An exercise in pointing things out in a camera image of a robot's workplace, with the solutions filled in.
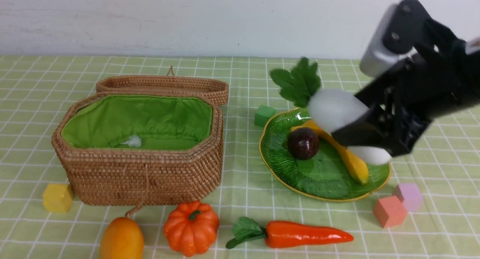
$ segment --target purple block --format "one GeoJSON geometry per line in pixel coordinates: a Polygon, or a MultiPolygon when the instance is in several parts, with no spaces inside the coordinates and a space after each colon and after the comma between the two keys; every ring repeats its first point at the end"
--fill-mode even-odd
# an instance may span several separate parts
{"type": "Polygon", "coordinates": [[[400,183],[397,185],[393,195],[397,196],[403,206],[409,212],[420,209],[423,203],[423,196],[415,183],[400,183]]]}

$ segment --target wooden block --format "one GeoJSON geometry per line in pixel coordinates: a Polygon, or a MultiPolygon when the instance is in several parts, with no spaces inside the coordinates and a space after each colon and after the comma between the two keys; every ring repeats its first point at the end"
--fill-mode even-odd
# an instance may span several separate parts
{"type": "Polygon", "coordinates": [[[379,199],[373,214],[380,225],[387,228],[402,224],[408,213],[397,196],[389,196],[379,199]]]}
{"type": "Polygon", "coordinates": [[[264,127],[267,122],[275,115],[275,108],[260,105],[255,113],[255,119],[253,121],[254,125],[264,127]]]}
{"type": "Polygon", "coordinates": [[[405,209],[410,212],[418,211],[423,203],[422,192],[416,183],[398,184],[393,195],[397,196],[405,209]]]}
{"type": "Polygon", "coordinates": [[[74,191],[69,184],[50,183],[43,192],[43,207],[49,212],[67,213],[74,201],[74,191]]]}

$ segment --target orange block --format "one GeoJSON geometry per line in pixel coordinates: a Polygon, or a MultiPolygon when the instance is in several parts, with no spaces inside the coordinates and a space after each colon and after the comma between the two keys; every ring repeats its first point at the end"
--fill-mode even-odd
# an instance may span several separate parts
{"type": "Polygon", "coordinates": [[[403,223],[407,216],[407,210],[397,196],[389,196],[379,199],[373,214],[383,228],[397,226],[403,223]]]}

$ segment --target green block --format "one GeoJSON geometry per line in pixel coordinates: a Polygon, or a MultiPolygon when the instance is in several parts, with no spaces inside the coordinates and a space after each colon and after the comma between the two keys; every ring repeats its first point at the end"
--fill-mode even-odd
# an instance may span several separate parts
{"type": "Polygon", "coordinates": [[[253,123],[255,126],[264,127],[267,122],[275,115],[276,109],[266,106],[260,105],[257,109],[257,113],[255,113],[255,120],[253,123]]]}

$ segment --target yellow block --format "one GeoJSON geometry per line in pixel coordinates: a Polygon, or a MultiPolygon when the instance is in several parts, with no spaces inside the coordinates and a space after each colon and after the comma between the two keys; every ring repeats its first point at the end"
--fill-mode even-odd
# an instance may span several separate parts
{"type": "Polygon", "coordinates": [[[49,212],[70,210],[74,201],[74,191],[69,184],[48,184],[43,192],[43,207],[49,212]]]}

